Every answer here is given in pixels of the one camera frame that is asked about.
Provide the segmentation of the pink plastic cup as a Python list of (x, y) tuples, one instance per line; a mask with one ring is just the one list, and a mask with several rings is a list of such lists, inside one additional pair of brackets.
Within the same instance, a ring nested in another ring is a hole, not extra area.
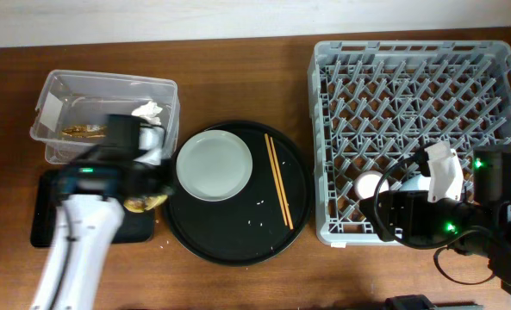
[(356, 196), (361, 200), (373, 197), (382, 176), (382, 173), (374, 170), (361, 173), (354, 181)]

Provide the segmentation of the white round plate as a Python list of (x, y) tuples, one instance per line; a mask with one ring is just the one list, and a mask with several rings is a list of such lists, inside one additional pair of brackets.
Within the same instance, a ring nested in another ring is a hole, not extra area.
[(253, 168), (246, 142), (224, 130), (208, 130), (188, 139), (176, 159), (183, 189), (206, 202), (221, 202), (239, 194)]

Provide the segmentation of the yellow bowl with food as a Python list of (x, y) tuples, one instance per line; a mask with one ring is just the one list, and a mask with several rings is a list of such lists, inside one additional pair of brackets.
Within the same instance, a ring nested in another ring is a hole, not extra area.
[(168, 195), (148, 196), (144, 198), (128, 199), (123, 203), (125, 209), (133, 213), (144, 213), (162, 205)]

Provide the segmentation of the white napkin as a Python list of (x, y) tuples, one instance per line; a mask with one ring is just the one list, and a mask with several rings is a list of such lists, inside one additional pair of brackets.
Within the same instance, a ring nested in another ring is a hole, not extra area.
[(132, 116), (140, 117), (148, 121), (152, 125), (161, 125), (159, 114), (163, 109), (154, 101), (150, 101), (144, 105), (139, 106), (131, 112)]

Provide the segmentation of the gold foil wrapper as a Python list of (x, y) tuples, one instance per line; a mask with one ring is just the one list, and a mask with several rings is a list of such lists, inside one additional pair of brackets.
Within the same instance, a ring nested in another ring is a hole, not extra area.
[(102, 125), (75, 125), (61, 131), (65, 136), (80, 139), (94, 139), (105, 136), (106, 127)]

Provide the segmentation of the light blue plastic cup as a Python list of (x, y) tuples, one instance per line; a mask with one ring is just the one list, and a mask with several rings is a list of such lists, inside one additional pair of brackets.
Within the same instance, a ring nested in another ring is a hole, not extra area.
[(430, 177), (416, 175), (402, 184), (399, 191), (428, 191), (430, 188)]

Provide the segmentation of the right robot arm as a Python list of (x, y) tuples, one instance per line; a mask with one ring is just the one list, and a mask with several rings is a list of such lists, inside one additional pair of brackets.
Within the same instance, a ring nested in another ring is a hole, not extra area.
[(379, 181), (415, 163), (429, 177), (427, 190), (388, 190), (376, 186), (359, 203), (360, 212), (383, 242), (395, 241), (436, 255), (453, 250), (489, 260), (493, 277), (511, 295), (511, 145), (479, 146), (471, 167), (474, 196), (464, 192), (457, 153), (445, 141), (428, 144), (394, 164)]

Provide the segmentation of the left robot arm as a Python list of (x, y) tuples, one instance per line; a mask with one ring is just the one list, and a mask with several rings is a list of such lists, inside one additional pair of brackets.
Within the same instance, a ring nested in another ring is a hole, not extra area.
[(91, 309), (109, 247), (126, 213), (174, 194), (166, 130), (132, 115), (109, 115), (103, 140), (65, 165), (51, 188), (53, 239), (33, 309)]

